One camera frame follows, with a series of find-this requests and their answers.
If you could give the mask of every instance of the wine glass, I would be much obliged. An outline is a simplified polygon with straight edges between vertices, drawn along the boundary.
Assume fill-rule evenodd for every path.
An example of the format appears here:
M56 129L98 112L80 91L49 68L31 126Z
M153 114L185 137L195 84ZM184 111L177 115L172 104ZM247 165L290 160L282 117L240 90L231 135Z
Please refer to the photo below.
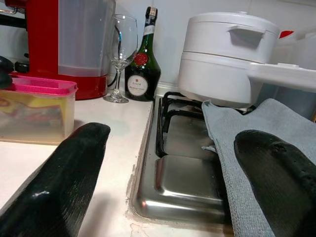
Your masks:
M114 103L127 103L119 91L119 80L122 70L134 59L138 46L137 21L135 18L120 14L114 15L114 33L112 42L111 63L117 72L115 89L104 99Z

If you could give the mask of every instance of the gas stove burner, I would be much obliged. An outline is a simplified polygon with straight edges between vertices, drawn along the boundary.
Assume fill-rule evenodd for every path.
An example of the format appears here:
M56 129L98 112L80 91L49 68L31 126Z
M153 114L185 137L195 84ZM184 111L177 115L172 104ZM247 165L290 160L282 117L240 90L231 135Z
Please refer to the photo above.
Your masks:
M202 149L214 143L201 105L178 92L156 99L141 178L132 198L139 215L230 225L218 156Z

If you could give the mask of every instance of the gray towel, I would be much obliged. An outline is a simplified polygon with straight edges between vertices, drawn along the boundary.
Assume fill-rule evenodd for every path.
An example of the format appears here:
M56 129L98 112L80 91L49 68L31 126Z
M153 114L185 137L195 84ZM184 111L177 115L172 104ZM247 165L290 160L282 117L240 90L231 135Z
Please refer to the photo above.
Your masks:
M296 146L316 164L316 124L274 99L264 101L247 115L207 101L202 109L208 134L214 140L221 161L235 236L274 237L236 159L235 136L247 129L271 133Z

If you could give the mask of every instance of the red coffee maker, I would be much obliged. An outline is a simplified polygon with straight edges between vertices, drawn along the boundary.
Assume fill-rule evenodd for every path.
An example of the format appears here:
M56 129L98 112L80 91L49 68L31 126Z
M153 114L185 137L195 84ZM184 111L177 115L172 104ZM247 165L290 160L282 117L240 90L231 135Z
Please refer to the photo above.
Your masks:
M29 67L23 75L74 81L77 100L105 95L114 0L5 0L5 4L13 14L25 12L25 19L0 14L0 25L28 32Z

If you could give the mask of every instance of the kitchen counter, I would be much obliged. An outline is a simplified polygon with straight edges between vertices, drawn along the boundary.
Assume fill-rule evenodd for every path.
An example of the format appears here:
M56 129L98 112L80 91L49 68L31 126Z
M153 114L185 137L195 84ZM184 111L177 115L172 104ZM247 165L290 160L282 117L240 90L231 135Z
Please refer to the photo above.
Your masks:
M223 227L148 220L134 214L130 197L146 142L153 104L102 98L76 101L75 128L88 122L111 127L97 185L79 237L222 237ZM0 207L56 146L0 142Z

